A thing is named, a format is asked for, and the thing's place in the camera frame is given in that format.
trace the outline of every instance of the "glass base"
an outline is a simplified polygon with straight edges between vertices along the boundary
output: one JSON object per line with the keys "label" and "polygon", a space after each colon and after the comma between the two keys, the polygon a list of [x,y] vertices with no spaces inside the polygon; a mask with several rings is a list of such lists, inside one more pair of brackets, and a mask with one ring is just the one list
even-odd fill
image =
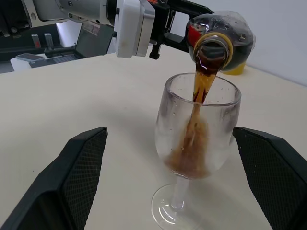
{"label": "glass base", "polygon": [[154,220],[164,230],[196,230],[202,218],[193,212],[193,204],[188,194],[182,209],[175,210],[171,206],[175,185],[165,185],[155,192],[152,199]]}

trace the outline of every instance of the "plastic bottle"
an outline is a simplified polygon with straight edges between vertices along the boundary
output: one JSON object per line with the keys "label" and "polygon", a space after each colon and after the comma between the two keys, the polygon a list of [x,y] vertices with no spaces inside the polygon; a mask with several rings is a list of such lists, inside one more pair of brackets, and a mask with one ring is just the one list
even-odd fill
{"label": "plastic bottle", "polygon": [[240,14],[218,11],[188,21],[186,41],[194,61],[199,49],[205,51],[208,59],[223,51],[225,58],[220,70],[231,70],[246,61],[256,37]]}

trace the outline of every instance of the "yellow object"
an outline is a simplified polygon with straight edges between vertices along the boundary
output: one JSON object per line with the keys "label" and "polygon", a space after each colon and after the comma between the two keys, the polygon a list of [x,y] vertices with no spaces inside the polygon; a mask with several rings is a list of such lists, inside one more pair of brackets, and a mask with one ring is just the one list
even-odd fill
{"label": "yellow object", "polygon": [[243,62],[242,64],[240,64],[237,68],[230,70],[230,71],[223,71],[223,74],[227,74],[227,75],[240,75],[243,73],[243,69],[245,66],[246,62]]}

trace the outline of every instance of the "glass stem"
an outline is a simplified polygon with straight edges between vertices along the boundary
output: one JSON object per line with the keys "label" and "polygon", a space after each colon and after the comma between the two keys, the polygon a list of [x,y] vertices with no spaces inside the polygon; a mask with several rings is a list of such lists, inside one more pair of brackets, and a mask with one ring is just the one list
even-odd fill
{"label": "glass stem", "polygon": [[184,207],[184,197],[187,193],[189,186],[189,180],[181,176],[177,177],[175,184],[174,195],[171,201],[171,206],[175,210],[183,209]]}

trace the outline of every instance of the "red label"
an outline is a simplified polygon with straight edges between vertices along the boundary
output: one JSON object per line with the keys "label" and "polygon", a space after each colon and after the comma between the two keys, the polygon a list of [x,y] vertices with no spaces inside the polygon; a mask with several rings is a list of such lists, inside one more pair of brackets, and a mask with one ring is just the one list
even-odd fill
{"label": "red label", "polygon": [[195,46],[197,43],[199,37],[201,36],[201,33],[198,32],[192,25],[189,25],[188,28],[188,42],[191,46]]}

